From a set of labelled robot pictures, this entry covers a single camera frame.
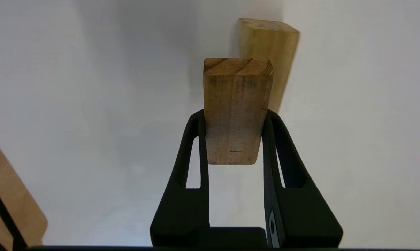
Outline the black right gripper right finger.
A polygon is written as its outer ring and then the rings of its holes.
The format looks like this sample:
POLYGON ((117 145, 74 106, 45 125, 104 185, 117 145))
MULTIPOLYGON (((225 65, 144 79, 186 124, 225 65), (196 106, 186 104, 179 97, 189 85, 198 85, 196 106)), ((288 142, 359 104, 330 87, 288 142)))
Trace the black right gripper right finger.
POLYGON ((273 248, 338 248, 343 229, 309 175, 280 116, 262 131, 264 212, 273 248))

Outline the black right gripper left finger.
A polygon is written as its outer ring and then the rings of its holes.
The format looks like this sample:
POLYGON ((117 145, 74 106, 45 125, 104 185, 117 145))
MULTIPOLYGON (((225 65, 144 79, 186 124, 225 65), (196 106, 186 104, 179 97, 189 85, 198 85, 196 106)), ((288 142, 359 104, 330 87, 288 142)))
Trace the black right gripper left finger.
POLYGON ((209 173, 204 110, 190 116, 167 186, 150 226, 153 246, 195 246, 197 235, 208 229, 209 173), (200 187, 187 188, 194 139, 198 139, 200 187))

